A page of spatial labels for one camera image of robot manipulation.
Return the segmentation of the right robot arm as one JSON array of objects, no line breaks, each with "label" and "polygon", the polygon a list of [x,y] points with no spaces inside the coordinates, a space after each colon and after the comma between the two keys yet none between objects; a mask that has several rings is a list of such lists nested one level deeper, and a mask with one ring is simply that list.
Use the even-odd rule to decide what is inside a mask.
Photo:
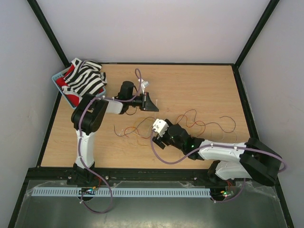
[{"label": "right robot arm", "polygon": [[253,179],[261,185],[272,187],[277,175],[285,169],[282,157],[256,138],[247,142],[212,142],[191,136],[179,124],[168,119],[156,119],[152,125],[151,145],[161,149],[173,146],[192,160],[212,160],[208,180],[218,185],[230,179]]}]

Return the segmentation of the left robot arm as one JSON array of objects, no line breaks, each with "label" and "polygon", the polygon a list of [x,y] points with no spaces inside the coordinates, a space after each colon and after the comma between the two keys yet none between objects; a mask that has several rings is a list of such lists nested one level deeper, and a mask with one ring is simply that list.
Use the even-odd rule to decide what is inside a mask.
[{"label": "left robot arm", "polygon": [[85,94],[79,105],[73,111],[71,121],[77,134],[77,158],[73,169],[78,171],[78,178],[84,184],[93,182],[94,139],[95,132],[102,124],[106,113],[124,114],[130,106],[138,107],[146,112],[158,112],[159,108],[151,101],[148,92],[137,91],[133,94],[133,82],[124,81],[116,97],[106,99]]}]

